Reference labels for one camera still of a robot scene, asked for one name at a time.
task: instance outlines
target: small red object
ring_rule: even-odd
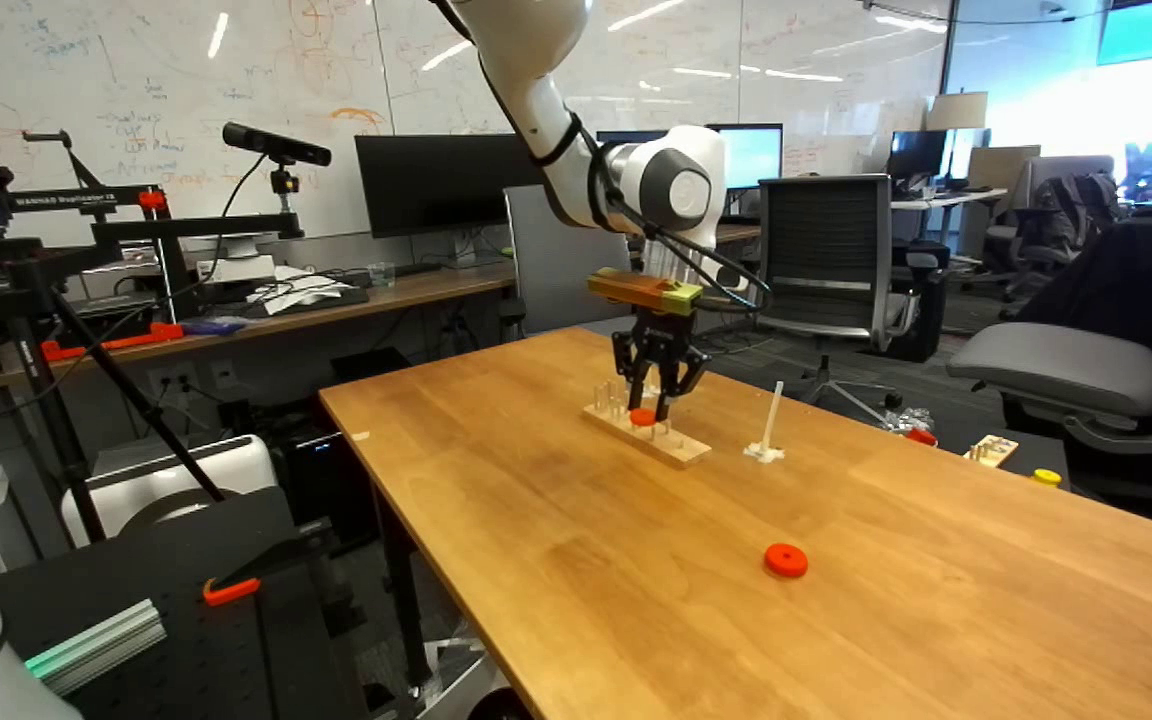
[[[159,215],[166,213],[166,193],[139,193],[134,203],[146,213],[146,215]]]
[[[139,337],[117,337],[117,341],[102,341],[99,347],[102,347],[102,353],[122,353],[122,347],[170,343],[170,341],[182,341],[182,328],[179,328],[179,324],[150,321],[146,331],[139,331]],[[56,343],[56,341],[40,341],[40,353],[43,353],[49,364],[69,364],[69,361],[88,356],[83,343]]]
[[[767,545],[764,564],[776,577],[807,577],[807,553],[795,545]]]
[[[928,431],[928,430],[906,430],[904,437],[914,443],[940,443],[936,431]]]
[[[650,424],[655,424],[655,409],[630,409],[630,414],[627,414],[627,424],[650,430]]]
[[[209,608],[223,608],[223,604],[237,604],[237,601],[245,601],[245,596],[254,596],[260,591],[260,577],[246,577],[246,580],[237,580],[237,585],[204,585],[204,604]]]

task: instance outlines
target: wooden block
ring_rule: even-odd
[[[655,455],[677,461],[677,464],[693,464],[695,455],[708,452],[708,443],[701,443],[689,431],[660,430],[660,424],[655,430],[627,424],[627,414],[620,405],[582,405],[582,418],[597,421],[599,430],[655,452]]]
[[[693,315],[693,306],[701,297],[701,284],[672,284],[660,277],[636,277],[636,274],[612,274],[599,267],[587,277],[587,291],[612,301],[612,306],[630,306],[630,307],[650,307],[665,315]]]
[[[1012,437],[980,437],[962,461],[985,464],[985,467],[1001,467],[1021,443]]]

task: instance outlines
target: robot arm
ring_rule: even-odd
[[[587,0],[434,0],[474,43],[480,68],[516,135],[542,165],[551,208],[569,224],[625,236],[677,236],[715,248],[725,203],[725,141],[708,130],[672,130],[650,143],[599,147],[560,99],[551,72],[577,48]]]
[[[672,130],[650,143],[599,147],[560,99],[551,72],[577,48],[587,0],[431,0],[474,43],[487,88],[516,135],[542,167],[548,203],[569,224],[599,224],[620,236],[660,239],[689,274],[718,288],[715,224],[725,203],[725,141],[708,130]],[[615,373],[627,380],[627,409],[643,401],[649,368],[660,373],[655,421],[695,388],[708,356],[693,347],[701,288],[597,277],[593,291],[636,311],[630,331],[612,337]]]

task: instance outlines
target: whiteboard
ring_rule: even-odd
[[[936,93],[943,38],[879,27],[861,3],[689,0],[612,32],[650,3],[597,0],[551,72],[587,130],[772,121],[788,134],[783,167],[861,171]],[[209,58],[221,12],[228,32]],[[838,79],[795,84],[764,68]],[[507,134],[474,58],[427,0],[0,0],[13,187],[75,185],[56,143],[20,141],[65,130],[102,185],[159,185],[177,215],[216,215],[254,161],[221,143],[228,121],[332,147],[332,167],[295,165],[292,213],[309,236],[368,227],[353,135]],[[245,215],[275,208],[268,167],[231,203]],[[83,215],[20,215],[13,232],[91,236]]]
[[[221,12],[228,32],[209,58]],[[228,147],[228,121],[332,147],[295,165],[292,213],[309,236],[361,232],[353,135],[382,134],[382,65],[361,0],[0,0],[0,165],[13,187],[70,187],[69,134],[102,185],[159,185],[177,215],[216,215],[254,152]],[[275,213],[272,165],[231,213]],[[16,236],[88,246],[81,215],[16,215]]]

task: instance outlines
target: wooden stand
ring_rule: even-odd
[[[620,405],[582,405],[582,418],[597,421],[599,430],[655,452],[655,455],[677,461],[677,464],[693,464],[695,455],[708,452],[708,443],[701,443],[689,431],[660,430],[660,424],[650,424],[650,430],[627,424],[627,414]]]

